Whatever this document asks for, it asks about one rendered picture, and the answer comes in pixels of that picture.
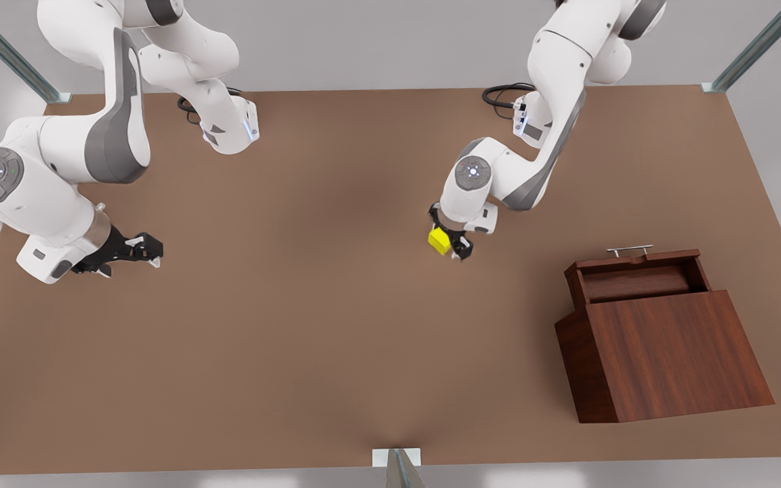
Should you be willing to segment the dark wooden cabinet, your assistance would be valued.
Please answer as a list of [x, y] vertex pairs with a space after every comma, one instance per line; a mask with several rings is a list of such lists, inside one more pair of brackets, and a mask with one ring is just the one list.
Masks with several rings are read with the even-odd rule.
[[584, 424], [774, 403], [726, 290], [586, 304], [555, 330]]

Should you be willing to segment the silver frame post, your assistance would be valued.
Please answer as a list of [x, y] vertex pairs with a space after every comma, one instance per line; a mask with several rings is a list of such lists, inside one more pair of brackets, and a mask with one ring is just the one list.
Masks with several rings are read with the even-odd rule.
[[71, 93], [59, 92], [1, 33], [0, 61], [47, 104], [69, 103], [71, 101]]
[[385, 488], [426, 488], [418, 472], [421, 465], [421, 448], [372, 450], [372, 466], [385, 469]]
[[724, 94], [728, 92], [780, 38], [781, 10], [773, 16], [771, 21], [762, 28], [762, 31], [741, 50], [714, 81], [701, 83], [700, 89], [706, 94]]

